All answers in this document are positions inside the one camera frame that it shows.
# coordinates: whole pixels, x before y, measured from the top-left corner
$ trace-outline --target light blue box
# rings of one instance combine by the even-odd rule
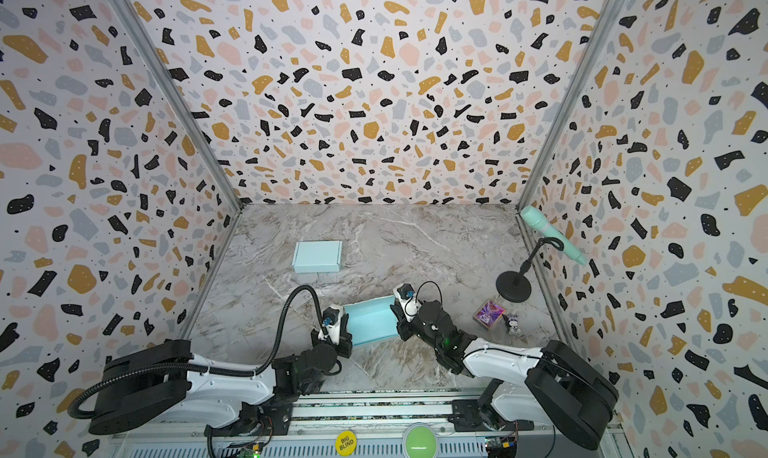
[[[344,305],[350,316],[346,330],[352,334],[352,346],[377,344],[398,338],[397,318],[389,305],[395,303],[395,295]]]
[[[341,240],[298,242],[293,251],[296,273],[333,273],[341,270]]]

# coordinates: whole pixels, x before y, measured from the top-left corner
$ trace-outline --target mint green microphone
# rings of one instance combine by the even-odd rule
[[[576,261],[580,265],[587,264],[587,259],[581,254],[581,250],[576,248],[558,229],[553,227],[552,223],[550,223],[549,220],[547,220],[547,217],[539,212],[538,209],[528,205],[520,212],[520,216],[523,217],[523,220],[528,226],[537,230],[542,235],[548,238],[556,238],[563,242],[563,253],[565,253],[571,260]]]

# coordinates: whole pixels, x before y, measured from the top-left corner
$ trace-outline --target black cable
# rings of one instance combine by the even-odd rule
[[[333,373],[330,373],[330,372],[326,371],[323,374],[325,376],[337,376],[339,373],[341,373],[341,361],[336,360],[336,364],[339,365],[339,370],[336,370]]]
[[[208,449],[208,457],[216,458],[216,453],[214,452],[214,436],[212,434],[206,436],[205,447]]]
[[[557,440],[557,438],[558,438],[558,429],[554,425],[552,425],[552,446],[549,447],[549,451],[547,452],[546,455],[544,455],[544,458],[549,458],[549,455],[552,454],[552,450],[554,450],[554,442]]]
[[[538,253],[538,250],[544,245],[546,245],[547,243],[555,247],[556,250],[559,250],[560,252],[565,250],[565,244],[563,244],[562,240],[560,239],[556,239],[554,237],[540,238],[538,242],[536,242],[536,246],[533,248],[533,251],[528,256],[528,258],[525,259],[525,261],[523,261],[520,264],[520,270],[518,271],[518,276],[515,277],[514,281],[512,282],[514,285],[517,285],[522,279],[522,276],[525,275],[529,269],[531,269],[531,263],[536,258],[536,253]]]
[[[440,318],[442,317],[442,314],[446,312],[445,310],[442,309],[442,307],[440,308],[440,311],[441,311],[441,313],[438,313],[437,320],[435,320],[436,324],[440,322]],[[433,345],[432,347],[435,349],[435,359],[436,360],[439,358],[439,355],[437,353],[437,332],[438,331],[440,331],[439,327],[438,327],[437,330],[435,330],[435,339],[432,340],[432,345]]]
[[[426,285],[427,283],[432,283],[433,285],[435,285],[437,287],[437,292],[440,294],[440,306],[442,306],[442,291],[440,291],[440,285],[438,285],[437,283],[435,283],[432,280],[425,281],[424,283],[421,283],[421,285],[419,285],[418,290],[416,290],[416,294],[414,295],[414,299],[418,299],[418,292],[421,291],[422,290],[422,286]]]
[[[569,370],[568,368],[564,368],[564,367],[560,366],[559,364],[556,364],[556,363],[554,363],[552,360],[547,360],[547,359],[544,359],[544,356],[543,356],[543,355],[542,355],[541,357],[534,357],[532,354],[522,354],[522,353],[516,353],[516,352],[514,352],[514,351],[510,351],[510,350],[504,350],[504,349],[502,349],[502,348],[478,348],[477,350],[474,350],[474,351],[470,351],[469,353],[465,354],[465,355],[464,355],[464,357],[462,358],[462,362],[463,362],[463,361],[466,359],[466,357],[468,357],[469,355],[471,355],[471,354],[473,354],[473,353],[478,353],[478,352],[480,352],[480,351],[486,351],[486,350],[502,351],[502,352],[504,352],[504,353],[513,354],[513,355],[515,355],[515,356],[518,356],[518,357],[525,357],[525,358],[535,358],[535,359],[537,359],[537,360],[541,360],[541,361],[543,361],[543,362],[544,362],[544,363],[546,363],[546,364],[550,364],[550,365],[552,365],[553,367],[559,368],[560,370],[564,371],[564,372],[565,372],[566,374],[568,374],[569,376],[572,376],[573,378],[576,378],[577,380],[581,381],[581,383],[583,383],[583,384],[587,385],[587,387],[589,387],[589,388],[590,388],[590,389],[591,389],[591,390],[594,392],[594,394],[595,394],[595,395],[597,395],[598,399],[599,399],[599,400],[600,400],[600,401],[603,403],[603,405],[605,405],[605,407],[608,409],[608,415],[610,416],[610,417],[609,417],[609,420],[610,420],[610,419],[612,419],[612,418],[614,417],[614,412],[613,412],[613,409],[611,408],[611,406],[610,406],[610,405],[608,405],[608,402],[605,400],[605,398],[603,398],[603,396],[602,396],[602,395],[601,395],[601,394],[600,394],[600,393],[599,393],[599,392],[598,392],[598,391],[595,389],[595,387],[594,387],[592,384],[590,384],[590,383],[589,383],[589,382],[587,382],[587,381],[586,381],[584,378],[582,378],[581,376],[578,376],[577,374],[575,374],[573,371]]]
[[[413,296],[412,296],[410,299],[408,299],[408,301],[406,302],[406,306],[402,307],[402,311],[403,311],[403,313],[405,313],[405,314],[406,314],[406,316],[408,316],[410,319],[412,319],[413,317],[415,317],[415,316],[418,314],[418,312],[416,312],[416,313],[415,313],[415,314],[413,314],[413,315],[411,315],[410,313],[408,313],[408,305],[411,303],[411,301],[418,299],[418,292],[419,292],[419,291],[421,291],[421,290],[422,290],[422,286],[426,285],[427,283],[432,283],[432,284],[434,284],[434,285],[437,287],[437,292],[440,294],[440,306],[442,306],[442,291],[440,290],[440,285],[438,285],[437,283],[435,283],[435,282],[434,282],[434,281],[432,281],[432,280],[430,280],[430,281],[425,281],[424,283],[421,283],[421,284],[418,286],[418,290],[416,290],[416,294],[415,294],[415,295],[413,295]]]
[[[264,428],[266,428],[266,425],[264,425],[264,422],[262,422],[261,420],[259,420],[259,425],[261,425],[261,428],[259,429],[259,435],[255,439],[249,441],[248,443],[242,446],[238,446],[239,450],[242,450],[243,448],[247,448],[248,446],[253,446],[256,442],[261,440],[261,437],[264,435]]]
[[[280,341],[283,339],[283,326],[285,325],[285,320],[286,320],[286,316],[288,315],[290,303],[291,301],[293,301],[296,295],[298,295],[301,291],[304,291],[304,290],[309,291],[310,294],[312,295],[312,299],[315,302],[315,310],[317,312],[317,318],[320,321],[320,325],[322,325],[322,316],[320,314],[320,302],[317,299],[317,293],[315,292],[315,290],[309,285],[301,285],[297,287],[295,290],[291,291],[290,295],[288,295],[288,299],[286,299],[286,303],[283,305],[283,310],[280,312],[280,319],[277,322],[277,332],[275,333],[275,343],[272,347],[272,351],[270,352],[270,356],[266,359],[264,364],[262,364],[260,367],[256,368],[255,370],[229,370],[226,368],[206,367],[204,365],[190,364],[190,363],[151,364],[146,367],[136,368],[135,370],[128,370],[122,373],[118,373],[115,376],[108,378],[107,380],[102,380],[97,384],[89,387],[86,391],[82,392],[80,395],[77,395],[74,398],[74,400],[72,400],[72,403],[69,404],[69,407],[67,408],[67,414],[77,420],[91,420],[92,418],[96,417],[96,412],[80,409],[80,406],[88,398],[97,394],[99,391],[103,390],[104,388],[107,388],[109,386],[112,386],[118,383],[119,381],[127,380],[128,378],[133,378],[135,376],[141,376],[144,374],[149,374],[157,371],[191,371],[194,373],[209,373],[209,374],[218,374],[223,376],[258,376],[262,374],[264,370],[272,364],[272,360],[275,359],[277,350],[278,348],[280,348]]]

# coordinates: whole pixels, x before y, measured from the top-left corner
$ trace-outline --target yellow sticker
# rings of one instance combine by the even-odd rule
[[[349,456],[352,453],[355,453],[356,446],[357,437],[349,430],[342,432],[336,438],[336,451],[338,451],[341,456]]]

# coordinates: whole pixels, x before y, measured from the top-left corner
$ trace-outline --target green button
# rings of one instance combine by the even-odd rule
[[[408,428],[403,440],[408,458],[435,458],[437,456],[437,438],[427,425],[415,424]]]

